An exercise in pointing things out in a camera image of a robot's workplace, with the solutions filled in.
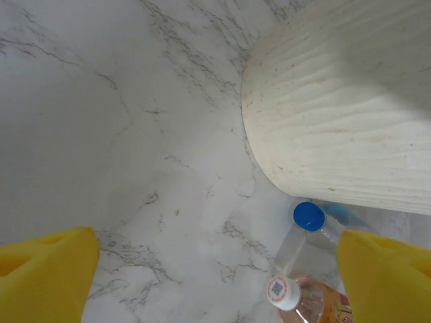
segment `wood grain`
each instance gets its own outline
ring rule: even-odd
[[[318,0],[253,48],[242,114],[284,192],[431,215],[431,1]]]

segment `blue bottle cap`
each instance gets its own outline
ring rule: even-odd
[[[317,231],[325,224],[325,213],[311,202],[302,202],[294,209],[294,221],[302,229]]]

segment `clear plastic bottle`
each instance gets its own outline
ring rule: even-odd
[[[347,297],[310,276],[276,276],[268,284],[268,300],[284,323],[353,323]]]
[[[334,252],[345,230],[360,230],[377,234],[365,221],[347,207],[334,203],[318,206],[313,202],[301,202],[293,211],[295,223],[311,233],[307,242],[320,249]]]

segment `white marble surface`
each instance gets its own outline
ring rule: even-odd
[[[308,2],[0,1],[0,242],[91,225],[82,322],[257,317],[292,198],[250,151],[240,80]],[[383,227],[411,240],[410,220]]]

